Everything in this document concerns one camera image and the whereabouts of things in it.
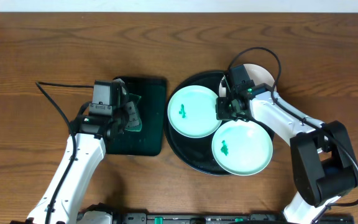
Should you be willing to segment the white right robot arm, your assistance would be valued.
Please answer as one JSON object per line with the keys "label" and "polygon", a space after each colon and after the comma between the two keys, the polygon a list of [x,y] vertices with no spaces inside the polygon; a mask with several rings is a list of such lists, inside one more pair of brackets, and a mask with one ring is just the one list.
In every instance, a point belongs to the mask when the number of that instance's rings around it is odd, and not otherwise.
{"label": "white right robot arm", "polygon": [[[286,221],[316,223],[337,200],[358,186],[358,164],[345,126],[311,118],[283,100],[274,86],[222,80],[217,117],[268,127],[291,149],[297,193],[284,209]],[[348,206],[358,205],[349,202]]]}

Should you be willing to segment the green sponge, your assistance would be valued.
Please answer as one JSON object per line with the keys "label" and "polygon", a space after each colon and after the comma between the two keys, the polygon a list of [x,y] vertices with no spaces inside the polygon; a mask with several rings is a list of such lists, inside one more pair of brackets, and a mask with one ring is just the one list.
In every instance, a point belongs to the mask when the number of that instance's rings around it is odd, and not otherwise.
{"label": "green sponge", "polygon": [[135,94],[132,94],[132,93],[129,94],[129,101],[128,102],[133,101],[137,108],[138,108],[138,104],[139,104],[140,100],[141,100],[141,96],[135,95]]}

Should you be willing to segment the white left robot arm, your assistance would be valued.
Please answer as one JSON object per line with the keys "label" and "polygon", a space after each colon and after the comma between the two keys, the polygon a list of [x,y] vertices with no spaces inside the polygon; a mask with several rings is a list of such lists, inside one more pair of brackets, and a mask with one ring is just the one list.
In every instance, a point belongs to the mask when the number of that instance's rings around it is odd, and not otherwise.
{"label": "white left robot arm", "polygon": [[29,213],[27,223],[76,223],[90,179],[99,163],[109,154],[112,142],[123,131],[140,131],[138,95],[129,94],[126,102],[112,116],[84,115],[98,105],[83,104],[76,118],[69,122],[66,153],[44,196]]}

